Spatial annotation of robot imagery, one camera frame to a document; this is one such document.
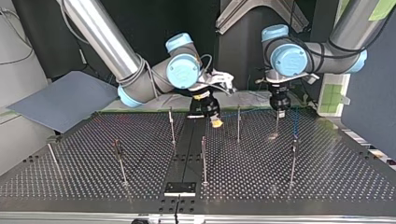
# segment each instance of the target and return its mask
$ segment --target gray panel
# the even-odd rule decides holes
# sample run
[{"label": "gray panel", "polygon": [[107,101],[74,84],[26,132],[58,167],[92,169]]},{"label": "gray panel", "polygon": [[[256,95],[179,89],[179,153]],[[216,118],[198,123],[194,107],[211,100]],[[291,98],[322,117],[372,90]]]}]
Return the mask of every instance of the gray panel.
[{"label": "gray panel", "polygon": [[368,49],[363,69],[352,75],[342,122],[389,157],[396,158],[396,15]]},{"label": "gray panel", "polygon": [[82,72],[71,72],[8,108],[65,133],[116,98],[115,87]]}]

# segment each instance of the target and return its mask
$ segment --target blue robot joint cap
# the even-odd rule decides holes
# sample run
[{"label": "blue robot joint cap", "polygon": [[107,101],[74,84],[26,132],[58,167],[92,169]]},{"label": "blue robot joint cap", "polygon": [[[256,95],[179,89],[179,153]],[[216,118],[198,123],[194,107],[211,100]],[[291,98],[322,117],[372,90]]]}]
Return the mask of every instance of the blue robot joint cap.
[{"label": "blue robot joint cap", "polygon": [[166,67],[169,82],[178,89],[192,87],[199,78],[200,63],[190,54],[179,54]]},{"label": "blue robot joint cap", "polygon": [[168,53],[173,51],[174,49],[180,48],[181,46],[187,45],[192,43],[192,39],[189,34],[182,33],[179,35],[175,35],[174,37],[170,38],[165,46],[168,50]]},{"label": "blue robot joint cap", "polygon": [[308,65],[306,52],[295,44],[284,44],[277,47],[271,54],[271,65],[286,77],[300,75]]},{"label": "blue robot joint cap", "polygon": [[289,27],[287,25],[273,25],[262,30],[262,42],[287,35],[289,35]]}]

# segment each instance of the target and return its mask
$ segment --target yellow object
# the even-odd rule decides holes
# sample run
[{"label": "yellow object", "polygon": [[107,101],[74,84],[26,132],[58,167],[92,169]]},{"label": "yellow object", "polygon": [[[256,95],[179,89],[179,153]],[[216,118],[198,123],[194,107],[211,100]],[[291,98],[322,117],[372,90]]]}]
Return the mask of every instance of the yellow object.
[{"label": "yellow object", "polygon": [[379,0],[373,11],[373,14],[369,18],[369,21],[384,20],[395,5],[396,0]]},{"label": "yellow object", "polygon": [[221,121],[221,119],[216,119],[212,121],[212,127],[213,128],[219,128],[221,127],[223,124],[223,121]]},{"label": "yellow object", "polygon": [[202,94],[194,95],[194,96],[192,96],[192,97],[193,97],[195,100],[202,100],[202,99],[208,97],[209,95],[210,95],[210,91],[206,91],[206,92],[204,92],[204,93],[202,93]]}]

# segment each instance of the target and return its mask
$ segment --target metal frame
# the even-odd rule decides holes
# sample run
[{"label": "metal frame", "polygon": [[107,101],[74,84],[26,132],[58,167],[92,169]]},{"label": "metal frame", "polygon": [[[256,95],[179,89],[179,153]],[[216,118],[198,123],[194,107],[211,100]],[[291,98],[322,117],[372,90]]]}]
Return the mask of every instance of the metal frame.
[{"label": "metal frame", "polygon": [[[219,29],[219,33],[224,35],[237,21],[254,7],[270,7],[278,13],[283,20],[289,21],[292,5],[292,1],[288,0],[233,0],[219,16],[216,21],[216,27]],[[299,33],[308,23],[309,21],[306,19],[303,12],[295,5],[292,28]]]}]

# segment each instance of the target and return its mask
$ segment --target metal rod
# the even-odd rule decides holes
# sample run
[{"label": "metal rod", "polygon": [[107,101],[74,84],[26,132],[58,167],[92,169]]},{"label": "metal rod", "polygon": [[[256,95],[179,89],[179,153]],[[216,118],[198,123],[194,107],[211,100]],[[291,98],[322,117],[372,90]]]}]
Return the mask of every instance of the metal rod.
[{"label": "metal rod", "polygon": [[205,147],[205,137],[202,137],[202,160],[204,162],[204,186],[208,185],[209,183],[207,182],[207,176],[206,176],[206,147]]},{"label": "metal rod", "polygon": [[172,144],[176,144],[175,140],[175,127],[174,127],[174,120],[172,118],[172,107],[169,110],[169,122],[171,123],[171,130],[172,130]]},{"label": "metal rod", "polygon": [[270,140],[274,140],[274,139],[276,139],[276,138],[279,136],[279,133],[278,133],[278,131],[279,131],[279,117],[280,117],[279,114],[280,114],[280,110],[277,110],[277,111],[276,111],[276,126],[275,126],[275,132],[270,134],[270,136],[269,136],[269,139],[270,139]]},{"label": "metal rod", "polygon": [[277,132],[278,132],[278,129],[279,129],[279,110],[277,110],[276,111],[276,127],[275,127],[275,133],[276,133],[276,136],[277,136]]},{"label": "metal rod", "polygon": [[128,185],[128,180],[126,179],[126,174],[125,174],[125,169],[124,169],[124,166],[123,166],[123,162],[122,162],[122,159],[120,159],[120,166],[121,166],[121,170],[122,170],[122,176],[123,176],[123,179],[124,179],[124,185]]},{"label": "metal rod", "polygon": [[241,136],[240,136],[240,132],[241,132],[241,125],[240,125],[240,122],[241,122],[241,107],[240,106],[238,106],[238,139],[237,139],[237,142],[239,143],[240,141],[241,141]]},{"label": "metal rod", "polygon": [[50,155],[52,156],[53,160],[55,161],[56,164],[58,164],[58,160],[56,160],[55,153],[53,153],[52,145],[48,143],[47,146],[49,147]]},{"label": "metal rod", "polygon": [[295,165],[296,165],[296,156],[295,156],[295,152],[293,152],[293,164],[291,166],[291,175],[290,175],[290,188],[294,185],[294,169],[295,169]]},{"label": "metal rod", "polygon": [[296,166],[296,161],[297,161],[297,154],[299,151],[299,139],[297,135],[293,136],[293,143],[291,145],[291,150],[293,152],[293,164],[291,166],[291,174],[290,174],[290,189],[294,185],[294,172],[295,172],[295,166]]},{"label": "metal rod", "polygon": [[58,0],[117,80],[136,73],[140,58],[99,0]]}]

